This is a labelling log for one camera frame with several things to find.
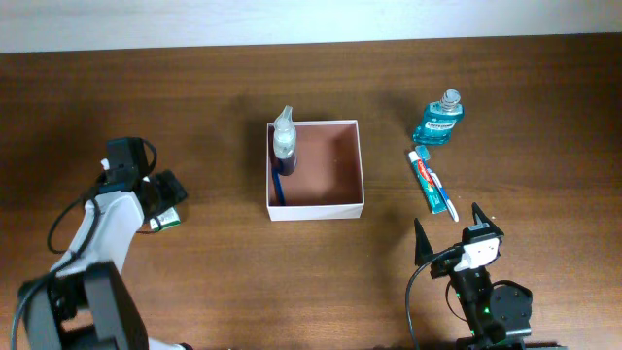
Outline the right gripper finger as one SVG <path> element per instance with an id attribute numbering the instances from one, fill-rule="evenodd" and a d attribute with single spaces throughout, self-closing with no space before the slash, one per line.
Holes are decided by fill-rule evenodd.
<path id="1" fill-rule="evenodd" d="M 480 206 L 476 202 L 473 202 L 471 204 L 471 209 L 472 209 L 472 217 L 474 220 L 473 226 L 475 228 L 494 228 L 496 226 L 491 221 L 491 219 L 485 215 L 483 210 L 480 208 Z"/>
<path id="2" fill-rule="evenodd" d="M 414 262 L 417 266 L 423 266 L 433 259 L 434 251 L 424 228 L 418 219 L 414 220 L 414 227 L 416 236 Z"/>

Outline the green soap box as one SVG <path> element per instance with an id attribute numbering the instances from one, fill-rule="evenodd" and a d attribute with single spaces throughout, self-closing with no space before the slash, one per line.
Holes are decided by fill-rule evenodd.
<path id="1" fill-rule="evenodd" d="M 171 207 L 149 220 L 150 229 L 154 232 L 178 226 L 181 218 L 175 207 Z"/>

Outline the blue mouthwash bottle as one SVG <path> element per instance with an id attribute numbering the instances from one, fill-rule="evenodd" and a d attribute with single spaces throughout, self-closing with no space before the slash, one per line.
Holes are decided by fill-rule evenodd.
<path id="1" fill-rule="evenodd" d="M 416 144 L 444 145 L 449 142 L 454 127 L 464 115 L 460 93 L 455 89 L 447 89 L 438 101 L 426 106 L 412 139 Z"/>

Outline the blue white toothbrush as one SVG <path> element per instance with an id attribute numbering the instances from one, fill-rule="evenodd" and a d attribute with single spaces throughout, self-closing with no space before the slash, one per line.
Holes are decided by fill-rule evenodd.
<path id="1" fill-rule="evenodd" d="M 452 220 L 457 223 L 460 220 L 458 212 L 452 200 L 449 198 L 443 185 L 441 184 L 440 179 L 438 178 L 437 174 L 428 165 L 428 161 L 431 158 L 430 152 L 428 151 L 425 145 L 416 146 L 415 152 L 419 156 L 419 158 L 422 160 L 429 177 L 432 179 L 433 184 L 438 189 Z"/>

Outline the clear spray bottle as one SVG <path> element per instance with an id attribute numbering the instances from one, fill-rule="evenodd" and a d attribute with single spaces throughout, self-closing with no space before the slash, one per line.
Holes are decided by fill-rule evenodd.
<path id="1" fill-rule="evenodd" d="M 275 157 L 273 168 L 279 175 L 290 176 L 297 165 L 296 129 L 293 107 L 286 105 L 273 124 L 272 150 Z"/>

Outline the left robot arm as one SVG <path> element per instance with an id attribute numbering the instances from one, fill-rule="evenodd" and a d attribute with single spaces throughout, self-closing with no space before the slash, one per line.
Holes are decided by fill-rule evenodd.
<path id="1" fill-rule="evenodd" d="M 24 328 L 33 349 L 166 349 L 151 338 L 121 278 L 138 233 L 181 222 L 176 209 L 188 193 L 170 170 L 155 171 L 148 140 L 108 141 L 94 184 L 74 200 L 84 218 L 68 248 L 46 274 L 18 291 L 11 333 Z"/>

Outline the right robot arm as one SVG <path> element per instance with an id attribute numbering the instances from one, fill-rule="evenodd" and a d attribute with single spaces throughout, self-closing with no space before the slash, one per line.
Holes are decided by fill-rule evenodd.
<path id="1" fill-rule="evenodd" d="M 417 269 L 409 278 L 404 304 L 407 327 L 413 345 L 420 347 L 414 330 L 410 296 L 416 278 L 426 269 L 431 278 L 448 277 L 464 313 L 470 336 L 456 340 L 456 349 L 528 350 L 560 349 L 558 343 L 528 344 L 533 292 L 511 280 L 493 282 L 486 267 L 500 256 L 503 231 L 476 204 L 471 205 L 474 224 L 463 229 L 461 241 L 436 252 L 419 220 L 414 221 Z"/>

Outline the green toothpaste tube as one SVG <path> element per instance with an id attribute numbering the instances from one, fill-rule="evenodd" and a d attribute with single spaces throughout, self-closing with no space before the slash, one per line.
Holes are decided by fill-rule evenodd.
<path id="1" fill-rule="evenodd" d="M 433 214 L 438 214 L 447 210 L 446 204 L 435 186 L 431 175 L 428 173 L 423 160 L 415 151 L 408 153 L 409 160 L 420 183 L 424 196 Z"/>

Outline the blue disposable razor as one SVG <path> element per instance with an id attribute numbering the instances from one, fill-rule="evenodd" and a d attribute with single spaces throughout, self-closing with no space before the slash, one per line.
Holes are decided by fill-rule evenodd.
<path id="1" fill-rule="evenodd" d="M 274 190 L 280 206 L 286 206 L 286 199 L 283 192 L 283 187 L 280 180 L 280 173 L 277 167 L 273 167 L 271 170 L 271 176 L 273 180 Z"/>

